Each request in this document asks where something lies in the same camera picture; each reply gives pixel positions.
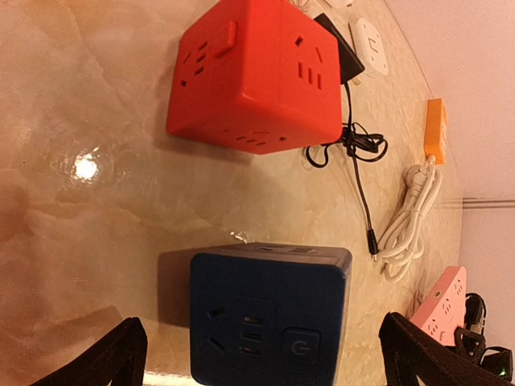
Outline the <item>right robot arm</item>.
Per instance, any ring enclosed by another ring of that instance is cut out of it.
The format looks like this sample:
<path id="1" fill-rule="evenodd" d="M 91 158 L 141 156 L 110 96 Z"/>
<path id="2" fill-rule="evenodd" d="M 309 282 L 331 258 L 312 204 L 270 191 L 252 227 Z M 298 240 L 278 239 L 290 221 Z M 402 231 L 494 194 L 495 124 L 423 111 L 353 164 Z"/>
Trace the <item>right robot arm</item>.
<path id="1" fill-rule="evenodd" d="M 513 352 L 505 347 L 486 344 L 484 328 L 487 308 L 484 299 L 476 293 L 465 295 L 463 327 L 455 329 L 455 353 L 469 362 L 498 376 L 513 380 Z"/>

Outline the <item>orange power strip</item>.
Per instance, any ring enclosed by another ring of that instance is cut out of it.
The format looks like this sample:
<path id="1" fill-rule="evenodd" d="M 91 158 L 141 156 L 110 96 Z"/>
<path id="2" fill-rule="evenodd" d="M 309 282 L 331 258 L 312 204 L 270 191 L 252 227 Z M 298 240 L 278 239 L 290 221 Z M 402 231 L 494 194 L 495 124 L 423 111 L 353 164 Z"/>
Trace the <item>orange power strip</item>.
<path id="1" fill-rule="evenodd" d="M 448 114 L 443 98 L 427 102 L 424 151 L 427 157 L 434 156 L 436 165 L 444 165 L 447 152 Z"/>

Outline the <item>black plug adapter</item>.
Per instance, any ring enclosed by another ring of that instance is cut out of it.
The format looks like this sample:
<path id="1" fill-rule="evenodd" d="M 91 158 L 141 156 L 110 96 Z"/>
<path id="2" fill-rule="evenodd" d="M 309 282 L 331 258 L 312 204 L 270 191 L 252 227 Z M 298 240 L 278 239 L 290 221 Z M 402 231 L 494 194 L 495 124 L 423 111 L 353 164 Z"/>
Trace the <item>black plug adapter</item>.
<path id="1" fill-rule="evenodd" d="M 364 72 L 365 66 L 331 19 L 325 13 L 322 13 L 316 16 L 314 20 L 337 40 L 340 63 L 340 83 L 346 84 Z"/>

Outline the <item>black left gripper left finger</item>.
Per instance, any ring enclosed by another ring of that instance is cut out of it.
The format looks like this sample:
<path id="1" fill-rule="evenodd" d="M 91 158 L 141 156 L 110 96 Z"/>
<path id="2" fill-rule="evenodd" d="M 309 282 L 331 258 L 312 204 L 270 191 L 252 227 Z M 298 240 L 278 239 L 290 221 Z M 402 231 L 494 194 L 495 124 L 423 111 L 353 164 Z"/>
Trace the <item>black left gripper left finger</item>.
<path id="1" fill-rule="evenodd" d="M 147 337 L 139 318 L 126 318 L 83 354 L 36 385 L 142 385 Z"/>

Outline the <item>blue cube adapter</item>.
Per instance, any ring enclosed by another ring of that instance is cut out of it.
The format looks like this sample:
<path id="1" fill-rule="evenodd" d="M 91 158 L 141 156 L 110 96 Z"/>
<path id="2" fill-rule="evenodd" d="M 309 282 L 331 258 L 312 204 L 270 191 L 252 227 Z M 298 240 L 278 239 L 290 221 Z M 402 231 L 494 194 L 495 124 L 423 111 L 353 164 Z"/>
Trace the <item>blue cube adapter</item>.
<path id="1" fill-rule="evenodd" d="M 346 248 L 231 244 L 190 263 L 190 364 L 202 385 L 332 385 L 347 321 Z"/>

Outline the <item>red cube adapter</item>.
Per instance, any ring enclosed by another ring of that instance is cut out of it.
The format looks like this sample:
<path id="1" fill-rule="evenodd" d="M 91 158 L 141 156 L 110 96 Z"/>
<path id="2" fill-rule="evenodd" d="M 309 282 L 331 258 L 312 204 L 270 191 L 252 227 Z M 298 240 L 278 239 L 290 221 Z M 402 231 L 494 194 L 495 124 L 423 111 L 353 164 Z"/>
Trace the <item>red cube adapter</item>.
<path id="1" fill-rule="evenodd" d="M 167 132 L 251 154 L 336 141 L 336 38 L 287 1 L 218 2 L 179 41 Z"/>

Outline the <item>white multi-outlet plug adapter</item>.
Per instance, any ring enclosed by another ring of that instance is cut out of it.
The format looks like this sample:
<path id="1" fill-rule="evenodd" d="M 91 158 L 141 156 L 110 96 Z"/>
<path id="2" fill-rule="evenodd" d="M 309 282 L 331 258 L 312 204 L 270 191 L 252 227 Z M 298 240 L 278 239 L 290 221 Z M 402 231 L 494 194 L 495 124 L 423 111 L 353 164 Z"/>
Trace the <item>white multi-outlet plug adapter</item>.
<path id="1" fill-rule="evenodd" d="M 372 78 L 389 75 L 385 47 L 379 30 L 365 18 L 350 24 L 356 55 L 365 66 L 364 74 Z"/>

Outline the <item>pink power strip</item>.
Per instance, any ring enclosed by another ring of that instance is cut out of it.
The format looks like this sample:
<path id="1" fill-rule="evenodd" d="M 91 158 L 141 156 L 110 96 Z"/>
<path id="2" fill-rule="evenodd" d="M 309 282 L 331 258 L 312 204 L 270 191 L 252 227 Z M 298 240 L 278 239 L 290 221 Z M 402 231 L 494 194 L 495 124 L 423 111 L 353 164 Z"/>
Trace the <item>pink power strip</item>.
<path id="1" fill-rule="evenodd" d="M 455 329 L 464 326 L 466 313 L 467 270 L 449 266 L 410 321 L 444 346 L 455 346 Z"/>

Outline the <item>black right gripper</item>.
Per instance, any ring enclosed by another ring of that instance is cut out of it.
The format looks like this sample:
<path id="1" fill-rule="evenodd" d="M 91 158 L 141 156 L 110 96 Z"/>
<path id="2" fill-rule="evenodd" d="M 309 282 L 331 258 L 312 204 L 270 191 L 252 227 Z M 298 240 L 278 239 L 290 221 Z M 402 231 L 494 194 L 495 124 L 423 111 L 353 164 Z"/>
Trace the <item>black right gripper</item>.
<path id="1" fill-rule="evenodd" d="M 484 299 L 476 293 L 466 294 L 463 327 L 457 327 L 454 332 L 456 354 L 467 360 L 481 360 L 486 351 L 486 315 Z"/>

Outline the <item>white usb charger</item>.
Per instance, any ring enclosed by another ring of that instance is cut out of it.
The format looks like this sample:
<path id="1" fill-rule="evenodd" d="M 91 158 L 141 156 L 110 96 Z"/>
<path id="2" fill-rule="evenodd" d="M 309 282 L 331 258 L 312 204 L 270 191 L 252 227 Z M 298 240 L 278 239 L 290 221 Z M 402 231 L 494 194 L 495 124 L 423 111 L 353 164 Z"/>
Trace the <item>white usb charger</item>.
<path id="1" fill-rule="evenodd" d="M 333 9 L 345 9 L 353 5 L 353 0 L 324 0 Z"/>

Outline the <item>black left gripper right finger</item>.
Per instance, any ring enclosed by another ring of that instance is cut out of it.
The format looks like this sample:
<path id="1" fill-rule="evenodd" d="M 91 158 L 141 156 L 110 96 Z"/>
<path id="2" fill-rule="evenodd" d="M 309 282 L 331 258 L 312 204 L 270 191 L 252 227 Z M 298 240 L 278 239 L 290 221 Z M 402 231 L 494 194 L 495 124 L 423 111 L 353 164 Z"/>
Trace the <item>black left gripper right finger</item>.
<path id="1" fill-rule="evenodd" d="M 388 313 L 379 330 L 388 385 L 508 385 L 451 352 L 401 314 Z"/>

